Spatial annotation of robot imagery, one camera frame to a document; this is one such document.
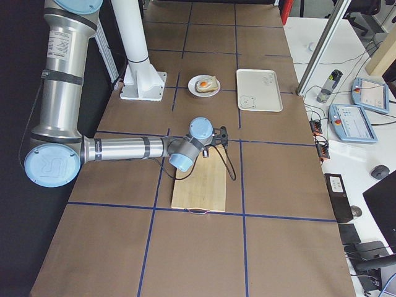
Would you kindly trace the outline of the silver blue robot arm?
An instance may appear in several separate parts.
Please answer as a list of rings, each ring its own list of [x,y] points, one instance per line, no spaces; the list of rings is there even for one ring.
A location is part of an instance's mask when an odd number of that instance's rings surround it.
[[[63,186],[90,161],[168,157],[174,167],[186,171],[213,142],[213,126],[203,117],[193,119],[182,138],[89,139],[79,132],[88,42],[97,32],[101,5],[101,1],[45,2],[50,31],[39,89],[40,122],[31,131],[31,149],[23,163],[37,185]]]

